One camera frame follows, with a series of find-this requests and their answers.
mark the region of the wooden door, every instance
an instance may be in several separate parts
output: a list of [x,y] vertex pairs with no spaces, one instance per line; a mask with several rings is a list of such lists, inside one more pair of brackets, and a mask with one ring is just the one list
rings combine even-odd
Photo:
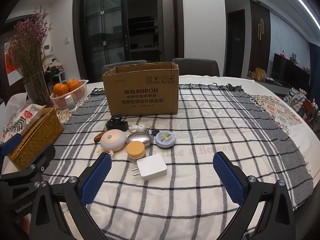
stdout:
[[258,67],[267,72],[271,39],[270,11],[254,1],[250,1],[250,6],[252,36],[249,71]]

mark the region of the glass sliding door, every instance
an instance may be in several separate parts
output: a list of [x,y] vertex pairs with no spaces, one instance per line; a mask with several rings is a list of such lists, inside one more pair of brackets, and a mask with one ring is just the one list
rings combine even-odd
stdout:
[[126,0],[84,0],[84,50],[89,82],[104,65],[130,60]]

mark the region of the television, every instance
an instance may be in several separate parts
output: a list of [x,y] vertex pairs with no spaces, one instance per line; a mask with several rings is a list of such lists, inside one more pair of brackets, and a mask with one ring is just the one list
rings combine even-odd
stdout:
[[294,65],[290,60],[287,60],[285,57],[281,57],[278,54],[275,54],[273,58],[273,66],[271,71],[271,77],[275,81],[287,81],[286,69],[289,65]]
[[273,59],[271,77],[278,82],[287,82],[297,90],[308,90],[310,74],[278,54]]

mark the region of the dining table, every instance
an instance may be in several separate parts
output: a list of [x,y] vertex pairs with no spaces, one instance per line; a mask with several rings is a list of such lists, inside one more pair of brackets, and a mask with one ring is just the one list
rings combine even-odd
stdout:
[[[218,151],[247,176],[283,179],[294,210],[305,202],[320,180],[320,141],[293,109],[254,80],[185,75],[179,84],[178,114],[124,117],[129,126],[170,130],[176,142],[160,149],[152,137],[147,155],[160,154],[167,175],[148,182],[132,175],[137,166],[125,147],[114,153],[108,176],[86,207],[108,239],[216,239],[239,208],[212,167]],[[87,84],[89,92],[103,87]],[[110,118],[106,96],[89,96],[64,124],[44,179],[63,183],[92,165],[100,154],[93,139]],[[10,162],[5,173],[15,171]],[[65,203],[62,208],[73,236],[82,239]],[[259,203],[247,236],[262,209]]]

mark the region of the wicker basket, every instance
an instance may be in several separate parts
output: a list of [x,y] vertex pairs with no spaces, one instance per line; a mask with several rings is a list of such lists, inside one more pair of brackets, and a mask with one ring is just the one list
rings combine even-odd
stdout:
[[21,143],[8,155],[17,169],[23,170],[48,144],[54,143],[63,131],[56,110],[45,108],[40,119],[23,136]]
[[80,80],[81,87],[73,90],[72,92],[69,92],[61,97],[56,97],[54,93],[51,94],[50,98],[54,104],[54,107],[56,109],[64,109],[67,108],[67,103],[64,100],[64,98],[68,95],[72,95],[73,100],[75,103],[78,103],[80,100],[85,98],[88,95],[88,89],[87,89],[87,82],[89,80]]

